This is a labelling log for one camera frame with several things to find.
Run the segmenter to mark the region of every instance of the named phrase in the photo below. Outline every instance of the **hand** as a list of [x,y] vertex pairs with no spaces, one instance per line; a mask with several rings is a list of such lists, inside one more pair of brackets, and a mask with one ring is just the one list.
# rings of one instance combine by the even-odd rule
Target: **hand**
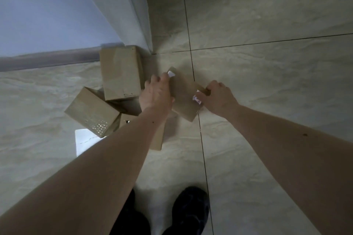
[[152,108],[167,117],[174,101],[170,96],[168,74],[163,73],[161,77],[153,75],[151,81],[147,80],[138,100],[142,111]]
[[211,95],[206,96],[202,92],[197,92],[196,97],[204,103],[210,112],[226,118],[231,109],[239,106],[230,88],[223,83],[214,80],[206,88],[211,91]]

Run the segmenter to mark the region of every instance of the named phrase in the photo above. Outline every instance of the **sticker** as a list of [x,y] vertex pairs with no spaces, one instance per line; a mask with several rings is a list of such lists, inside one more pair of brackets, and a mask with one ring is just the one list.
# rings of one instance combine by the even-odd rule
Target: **sticker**
[[192,97],[192,100],[195,100],[198,104],[201,104],[201,100],[199,100],[196,95]]
[[173,76],[175,76],[175,73],[172,71],[168,71],[168,75],[169,75],[169,77],[173,77]]

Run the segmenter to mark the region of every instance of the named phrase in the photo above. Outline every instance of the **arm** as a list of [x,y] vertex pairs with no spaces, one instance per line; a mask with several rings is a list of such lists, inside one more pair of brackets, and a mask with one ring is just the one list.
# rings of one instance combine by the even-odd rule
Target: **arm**
[[353,232],[353,143],[238,104],[212,81],[209,111],[226,118],[249,142],[276,181],[322,234]]
[[152,76],[142,113],[39,185],[0,218],[2,234],[109,234],[172,107],[169,77]]

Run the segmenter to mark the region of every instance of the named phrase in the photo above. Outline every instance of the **left hand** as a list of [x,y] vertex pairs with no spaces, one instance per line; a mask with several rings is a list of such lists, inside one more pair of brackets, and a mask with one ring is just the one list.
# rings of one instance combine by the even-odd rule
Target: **left hand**
[[142,111],[152,108],[167,117],[174,101],[174,98],[170,96],[168,74],[163,73],[161,77],[153,75],[151,81],[147,80],[145,89],[142,90],[138,100]]

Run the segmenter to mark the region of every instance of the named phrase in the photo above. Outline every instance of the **stack of boxes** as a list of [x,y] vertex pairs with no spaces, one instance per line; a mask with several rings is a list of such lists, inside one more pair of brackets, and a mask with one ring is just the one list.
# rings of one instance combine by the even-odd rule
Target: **stack of boxes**
[[[138,97],[145,78],[136,46],[104,48],[99,57],[104,91],[84,87],[65,113],[103,138],[137,117],[126,112],[118,102]],[[168,75],[170,92],[175,97],[173,111],[193,121],[202,106],[195,94],[202,91],[208,95],[208,91],[173,67]],[[157,130],[150,149],[161,150],[164,128],[165,123]]]

